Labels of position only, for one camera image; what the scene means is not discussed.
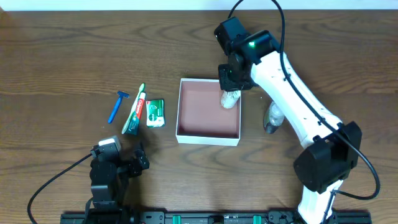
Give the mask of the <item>clear spray bottle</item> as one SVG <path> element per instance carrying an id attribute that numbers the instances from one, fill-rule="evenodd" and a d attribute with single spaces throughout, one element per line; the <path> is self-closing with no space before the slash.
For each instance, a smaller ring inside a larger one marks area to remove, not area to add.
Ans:
<path id="1" fill-rule="evenodd" d="M 267 134 L 274 134 L 283 123 L 285 116 L 280 108 L 273 101 L 264 115 L 264 129 Z"/>

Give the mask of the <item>green white toothbrush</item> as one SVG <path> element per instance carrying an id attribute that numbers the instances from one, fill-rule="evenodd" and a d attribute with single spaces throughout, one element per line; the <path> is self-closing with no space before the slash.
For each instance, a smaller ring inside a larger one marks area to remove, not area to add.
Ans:
<path id="1" fill-rule="evenodd" d="M 134 102 L 133 102 L 133 105 L 132 105 L 132 107 L 131 107 L 131 111 L 130 111 L 129 116 L 128 116 L 126 122 L 124 123 L 124 126 L 123 126 L 123 128 L 122 128 L 121 134 L 125 134 L 125 133 L 127 132 L 127 129 L 128 129 L 128 126 L 129 126 L 129 122 L 130 122 L 130 120 L 131 120 L 131 118 L 132 118 L 132 115 L 133 115 L 135 109 L 136 109 L 136 105 L 137 105 L 137 102 L 138 102 L 138 100 L 139 100 L 140 94 L 141 94 L 141 93 L 144 91 L 144 89 L 145 89 L 145 85 L 146 85 L 145 83 L 142 83 L 142 84 L 140 85 L 140 87 L 139 87 L 139 90 L 138 90 L 136 99 L 135 99 Z"/>

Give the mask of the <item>white cream tube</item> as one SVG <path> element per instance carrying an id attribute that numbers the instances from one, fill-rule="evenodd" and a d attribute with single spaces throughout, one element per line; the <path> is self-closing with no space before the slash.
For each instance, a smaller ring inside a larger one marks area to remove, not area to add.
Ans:
<path id="1" fill-rule="evenodd" d="M 221 106 L 225 109 L 231 109 L 235 106 L 240 97 L 241 97 L 240 90 L 236 91 L 224 90 L 220 100 Z"/>

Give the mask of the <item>green Dettol soap bar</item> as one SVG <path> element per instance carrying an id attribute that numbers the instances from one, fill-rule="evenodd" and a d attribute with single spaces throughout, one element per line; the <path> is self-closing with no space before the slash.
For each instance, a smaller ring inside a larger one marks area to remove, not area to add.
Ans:
<path id="1" fill-rule="evenodd" d="M 165 125 L 163 99 L 146 101 L 146 110 L 146 125 L 149 128 L 159 128 Z"/>

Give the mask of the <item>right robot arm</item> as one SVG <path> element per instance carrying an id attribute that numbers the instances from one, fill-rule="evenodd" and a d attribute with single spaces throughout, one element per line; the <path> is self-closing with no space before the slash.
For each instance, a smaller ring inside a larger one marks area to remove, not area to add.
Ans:
<path id="1" fill-rule="evenodd" d="M 305 223 L 331 217 L 331 191 L 338 189 L 358 163 L 362 132 L 355 122 L 343 124 L 305 86 L 285 53 L 267 30 L 250 34 L 237 17 L 223 21 L 214 35 L 228 63 L 218 67 L 226 92 L 261 87 L 292 125 L 303 152 L 294 170 L 303 183 L 298 213 Z"/>

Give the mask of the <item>blue disposable razor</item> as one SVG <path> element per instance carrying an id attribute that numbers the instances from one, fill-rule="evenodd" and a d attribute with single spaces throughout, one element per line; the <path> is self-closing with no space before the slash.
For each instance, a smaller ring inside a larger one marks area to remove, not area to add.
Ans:
<path id="1" fill-rule="evenodd" d="M 118 94 L 118 99 L 116 100 L 115 105 L 113 107 L 113 110 L 112 110 L 112 112 L 111 112 L 111 114 L 110 114 L 110 116 L 108 118 L 108 124 L 113 122 L 113 120 L 114 120 L 114 118 L 116 116 L 116 113 L 118 112 L 118 109 L 119 109 L 119 107 L 121 105 L 121 102 L 122 102 L 123 98 L 129 98 L 129 94 L 125 93 L 123 91 L 118 91 L 117 94 Z"/>

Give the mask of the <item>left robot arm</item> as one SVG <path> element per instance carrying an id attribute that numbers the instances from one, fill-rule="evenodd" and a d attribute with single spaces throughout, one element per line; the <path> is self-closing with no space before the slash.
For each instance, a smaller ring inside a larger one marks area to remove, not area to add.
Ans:
<path id="1" fill-rule="evenodd" d="M 95 145 L 90 164 L 91 202 L 85 208 L 83 223 L 139 223 L 139 215 L 123 205 L 129 179 L 138 177 L 150 166 L 141 142 L 133 148 L 133 156 L 123 160 L 115 143 Z"/>

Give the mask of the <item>Colgate toothpaste tube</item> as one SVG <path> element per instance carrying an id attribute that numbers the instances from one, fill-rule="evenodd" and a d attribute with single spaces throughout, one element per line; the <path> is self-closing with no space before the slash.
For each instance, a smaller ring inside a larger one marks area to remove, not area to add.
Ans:
<path id="1" fill-rule="evenodd" d="M 142 92 L 140 94 L 139 100 L 137 102 L 136 105 L 136 109 L 132 115 L 132 118 L 129 122 L 129 126 L 127 129 L 127 134 L 133 134 L 133 135 L 137 135 L 138 134 L 138 130 L 139 130 L 139 123 L 140 123 L 140 119 L 142 116 L 142 109 L 145 103 L 145 99 L 146 99 L 146 93 Z"/>

